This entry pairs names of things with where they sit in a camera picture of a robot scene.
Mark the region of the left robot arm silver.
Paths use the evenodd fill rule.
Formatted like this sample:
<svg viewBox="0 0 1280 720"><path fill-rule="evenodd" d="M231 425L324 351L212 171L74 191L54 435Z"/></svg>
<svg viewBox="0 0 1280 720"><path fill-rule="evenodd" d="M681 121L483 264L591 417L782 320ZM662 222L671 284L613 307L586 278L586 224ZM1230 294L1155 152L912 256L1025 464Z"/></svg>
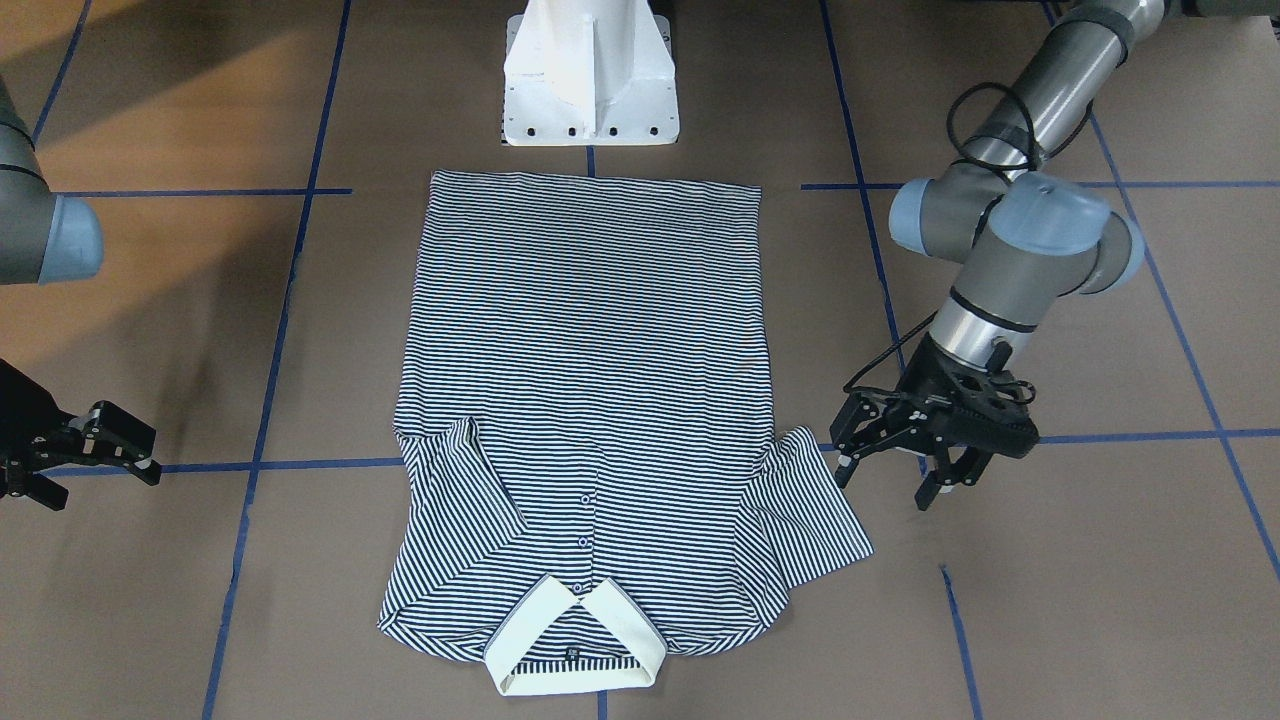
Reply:
<svg viewBox="0 0 1280 720"><path fill-rule="evenodd" d="M890 233L901 247L959 265L940 309L910 331L918 346L896 386L856 373L829 428L835 482L888 450L923 457L914 496L927 510L945 489L974 486L993 457L1025 457L1041 439L1030 418L1036 387L1012 361L1057 299L1098 295L1128 282L1146 237L1096 192L1046 167L1089 122L1093 102L1134 46L1175 1L1080 1L1046 35L966 138L948 133L956 159L936 178L893 197Z"/></svg>

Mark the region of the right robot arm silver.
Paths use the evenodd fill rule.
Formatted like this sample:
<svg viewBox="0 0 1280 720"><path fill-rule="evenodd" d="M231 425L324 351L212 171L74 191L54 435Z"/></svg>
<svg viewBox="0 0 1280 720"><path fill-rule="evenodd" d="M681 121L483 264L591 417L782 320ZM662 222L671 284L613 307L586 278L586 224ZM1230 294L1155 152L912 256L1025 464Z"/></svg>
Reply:
<svg viewBox="0 0 1280 720"><path fill-rule="evenodd" d="M49 188L35 137L6 86L1 87L1 282L50 284L97 274L104 260L92 208ZM99 401L76 415L58 406L38 382L1 363L3 495L27 497L52 511L69 492L44 473L51 468L122 468L156 486L163 465L154 457L157 432L123 407Z"/></svg>

